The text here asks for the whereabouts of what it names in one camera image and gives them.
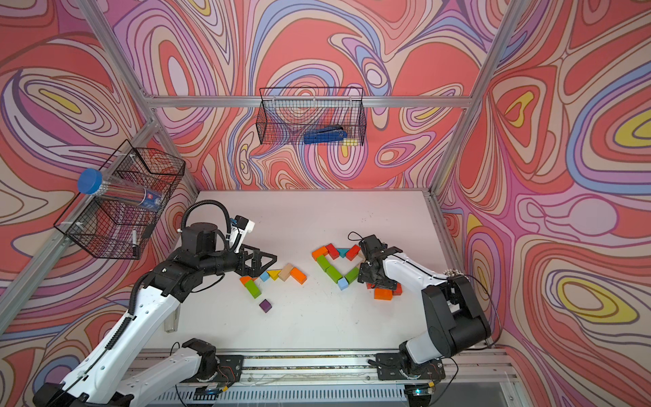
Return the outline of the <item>yellow triangle block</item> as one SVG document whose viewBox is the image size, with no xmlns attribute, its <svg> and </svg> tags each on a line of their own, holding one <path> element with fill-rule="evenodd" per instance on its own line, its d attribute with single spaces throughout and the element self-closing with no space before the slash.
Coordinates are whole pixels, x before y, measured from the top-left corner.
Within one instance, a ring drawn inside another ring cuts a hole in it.
<svg viewBox="0 0 651 407">
<path fill-rule="evenodd" d="M 274 281 L 276 281 L 281 273 L 281 270 L 268 270 L 267 274 L 270 276 L 270 278 Z"/>
</svg>

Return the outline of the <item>green block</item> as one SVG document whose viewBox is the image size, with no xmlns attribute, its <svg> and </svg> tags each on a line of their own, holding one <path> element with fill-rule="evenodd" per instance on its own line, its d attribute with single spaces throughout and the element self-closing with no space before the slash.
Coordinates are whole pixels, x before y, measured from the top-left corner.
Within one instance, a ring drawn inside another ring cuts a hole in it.
<svg viewBox="0 0 651 407">
<path fill-rule="evenodd" d="M 323 271 L 327 271 L 332 266 L 324 255 L 317 257 L 316 262 Z"/>
<path fill-rule="evenodd" d="M 338 283 L 342 279 L 342 274 L 334 266 L 328 266 L 325 269 L 325 273 L 327 273 L 327 276 L 329 276 L 334 283 Z"/>
<path fill-rule="evenodd" d="M 349 272 L 344 276 L 344 278 L 346 279 L 346 281 L 348 282 L 348 284 L 353 284 L 353 283 L 355 283 L 355 282 L 358 280 L 358 277 L 359 277 L 359 268 L 358 268 L 358 267 L 354 267 L 354 269 L 352 269 L 351 271 L 349 271 Z"/>
<path fill-rule="evenodd" d="M 247 281 L 244 284 L 244 287 L 252 295 L 253 298 L 259 298 L 259 296 L 262 294 L 254 280 Z"/>
</svg>

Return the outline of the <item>natural wood block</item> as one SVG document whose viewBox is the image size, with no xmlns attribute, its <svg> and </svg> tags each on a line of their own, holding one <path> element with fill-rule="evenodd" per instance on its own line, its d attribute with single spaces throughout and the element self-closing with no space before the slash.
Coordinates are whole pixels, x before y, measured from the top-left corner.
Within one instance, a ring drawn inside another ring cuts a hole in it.
<svg viewBox="0 0 651 407">
<path fill-rule="evenodd" d="M 294 266 L 291 263 L 285 264 L 285 266 L 281 269 L 280 273 L 278 274 L 278 278 L 285 282 L 288 278 L 290 278 L 293 269 Z"/>
</svg>

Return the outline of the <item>light blue cube block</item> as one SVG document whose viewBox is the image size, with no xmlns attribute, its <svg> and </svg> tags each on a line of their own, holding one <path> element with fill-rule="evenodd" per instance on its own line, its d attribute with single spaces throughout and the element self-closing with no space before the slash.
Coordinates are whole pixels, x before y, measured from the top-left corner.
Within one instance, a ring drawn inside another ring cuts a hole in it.
<svg viewBox="0 0 651 407">
<path fill-rule="evenodd" d="M 349 287 L 349 282 L 344 277 L 342 277 L 337 281 L 337 286 L 339 286 L 341 290 L 345 290 Z"/>
</svg>

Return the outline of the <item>green block bottom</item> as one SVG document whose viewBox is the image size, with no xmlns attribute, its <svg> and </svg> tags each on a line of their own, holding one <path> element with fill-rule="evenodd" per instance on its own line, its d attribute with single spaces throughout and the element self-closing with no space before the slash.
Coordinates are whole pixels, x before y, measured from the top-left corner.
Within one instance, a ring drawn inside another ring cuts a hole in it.
<svg viewBox="0 0 651 407">
<path fill-rule="evenodd" d="M 254 280 L 247 281 L 244 284 L 244 287 L 252 295 L 253 298 L 259 298 L 259 296 L 262 294 Z"/>
</svg>

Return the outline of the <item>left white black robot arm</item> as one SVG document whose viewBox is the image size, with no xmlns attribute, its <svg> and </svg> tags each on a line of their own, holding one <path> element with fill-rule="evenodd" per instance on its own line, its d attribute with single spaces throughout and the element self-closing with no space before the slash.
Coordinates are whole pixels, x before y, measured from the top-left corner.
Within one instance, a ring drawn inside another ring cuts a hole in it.
<svg viewBox="0 0 651 407">
<path fill-rule="evenodd" d="M 125 381 L 132 362 L 164 321 L 192 294 L 203 291 L 207 276 L 229 272 L 255 279 L 277 261 L 274 254 L 245 244 L 254 222 L 231 217 L 214 199 L 189 206 L 181 218 L 181 245 L 132 287 L 125 314 L 100 344 L 60 383 L 44 383 L 33 396 L 36 406 L 144 406 L 188 379 L 198 382 L 238 379 L 225 374 L 215 346 L 192 338 L 167 359 Z"/>
</svg>

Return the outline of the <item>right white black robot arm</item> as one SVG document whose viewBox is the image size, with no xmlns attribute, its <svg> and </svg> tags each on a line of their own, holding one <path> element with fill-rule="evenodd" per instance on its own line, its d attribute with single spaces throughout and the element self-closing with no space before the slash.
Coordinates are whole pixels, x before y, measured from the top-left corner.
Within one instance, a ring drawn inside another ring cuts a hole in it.
<svg viewBox="0 0 651 407">
<path fill-rule="evenodd" d="M 364 261 L 358 282 L 390 294 L 399 288 L 418 293 L 426 321 L 425 332 L 400 344 L 398 351 L 377 354 L 370 361 L 381 380 L 420 380 L 441 360 L 491 337 L 490 323 L 466 275 L 430 270 L 375 235 L 361 238 L 359 247 Z"/>
</svg>

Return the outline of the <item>purple cube block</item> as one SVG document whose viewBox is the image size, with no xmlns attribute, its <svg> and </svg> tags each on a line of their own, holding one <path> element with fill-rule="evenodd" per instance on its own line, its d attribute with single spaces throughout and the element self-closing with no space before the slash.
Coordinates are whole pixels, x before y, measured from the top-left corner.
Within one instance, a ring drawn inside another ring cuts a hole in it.
<svg viewBox="0 0 651 407">
<path fill-rule="evenodd" d="M 264 299 L 259 304 L 259 307 L 264 311 L 264 313 L 268 313 L 272 309 L 272 304 L 267 299 Z"/>
</svg>

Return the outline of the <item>cup of pencils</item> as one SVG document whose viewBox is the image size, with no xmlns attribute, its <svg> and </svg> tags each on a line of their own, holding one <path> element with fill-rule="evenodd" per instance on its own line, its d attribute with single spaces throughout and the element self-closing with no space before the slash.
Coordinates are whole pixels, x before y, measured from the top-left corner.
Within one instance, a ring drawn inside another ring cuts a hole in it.
<svg viewBox="0 0 651 407">
<path fill-rule="evenodd" d="M 444 276 L 446 276 L 447 278 L 451 278 L 454 276 L 462 276 L 463 272 L 456 269 L 447 269 L 442 274 L 444 274 Z"/>
</svg>

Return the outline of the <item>grey stapler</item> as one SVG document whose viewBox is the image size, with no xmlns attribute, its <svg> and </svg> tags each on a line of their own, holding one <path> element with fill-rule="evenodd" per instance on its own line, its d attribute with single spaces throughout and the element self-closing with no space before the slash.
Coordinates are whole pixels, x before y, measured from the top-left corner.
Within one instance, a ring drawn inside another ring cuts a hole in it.
<svg viewBox="0 0 651 407">
<path fill-rule="evenodd" d="M 171 312 L 166 319 L 164 320 L 164 332 L 165 333 L 174 333 L 177 332 L 179 329 L 179 322 L 180 322 L 180 315 L 181 315 L 181 306 L 178 306 L 175 308 L 173 312 Z"/>
</svg>

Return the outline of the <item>white marker in basket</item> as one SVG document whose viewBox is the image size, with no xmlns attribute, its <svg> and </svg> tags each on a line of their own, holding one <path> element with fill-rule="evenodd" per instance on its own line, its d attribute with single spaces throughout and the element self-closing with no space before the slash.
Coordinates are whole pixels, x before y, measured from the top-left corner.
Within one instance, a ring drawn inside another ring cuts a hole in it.
<svg viewBox="0 0 651 407">
<path fill-rule="evenodd" d="M 138 259 L 140 256 L 140 248 L 138 244 L 138 234 L 136 230 L 132 230 L 132 258 Z"/>
</svg>

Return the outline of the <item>blue black tool in basket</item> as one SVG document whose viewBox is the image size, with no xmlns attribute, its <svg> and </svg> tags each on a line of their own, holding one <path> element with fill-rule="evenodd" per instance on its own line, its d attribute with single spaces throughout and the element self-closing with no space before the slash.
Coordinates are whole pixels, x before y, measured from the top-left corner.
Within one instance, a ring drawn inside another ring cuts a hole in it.
<svg viewBox="0 0 651 407">
<path fill-rule="evenodd" d="M 340 125 L 331 125 L 316 130 L 305 132 L 303 135 L 304 144 L 322 144 L 342 142 L 348 137 L 346 130 Z"/>
</svg>

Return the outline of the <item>clear bottle blue cap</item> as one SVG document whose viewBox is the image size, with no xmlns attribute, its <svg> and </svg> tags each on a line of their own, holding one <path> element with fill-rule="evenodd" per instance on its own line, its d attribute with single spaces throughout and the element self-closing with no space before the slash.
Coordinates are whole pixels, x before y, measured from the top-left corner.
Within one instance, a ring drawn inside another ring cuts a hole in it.
<svg viewBox="0 0 651 407">
<path fill-rule="evenodd" d="M 86 169 L 79 175 L 77 188 L 81 194 L 115 200 L 149 211 L 158 211 L 163 202 L 161 195 L 151 189 L 95 169 Z"/>
</svg>

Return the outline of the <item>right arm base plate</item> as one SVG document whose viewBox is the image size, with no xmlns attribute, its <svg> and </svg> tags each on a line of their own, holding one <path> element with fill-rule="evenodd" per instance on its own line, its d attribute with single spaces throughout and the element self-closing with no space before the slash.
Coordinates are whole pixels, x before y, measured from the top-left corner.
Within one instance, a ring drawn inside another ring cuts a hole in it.
<svg viewBox="0 0 651 407">
<path fill-rule="evenodd" d="M 442 362 L 431 360 L 422 364 L 413 362 L 404 352 L 378 353 L 368 359 L 381 381 L 418 381 L 427 380 L 439 383 L 446 378 Z"/>
</svg>

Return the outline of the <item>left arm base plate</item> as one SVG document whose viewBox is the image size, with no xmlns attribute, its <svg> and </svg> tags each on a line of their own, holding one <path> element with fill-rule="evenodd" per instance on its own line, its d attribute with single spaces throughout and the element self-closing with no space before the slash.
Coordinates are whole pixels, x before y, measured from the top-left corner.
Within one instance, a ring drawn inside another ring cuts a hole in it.
<svg viewBox="0 0 651 407">
<path fill-rule="evenodd" d="M 238 383 L 242 376 L 244 356 L 241 354 L 217 354 L 203 358 L 198 372 L 183 383 Z"/>
</svg>

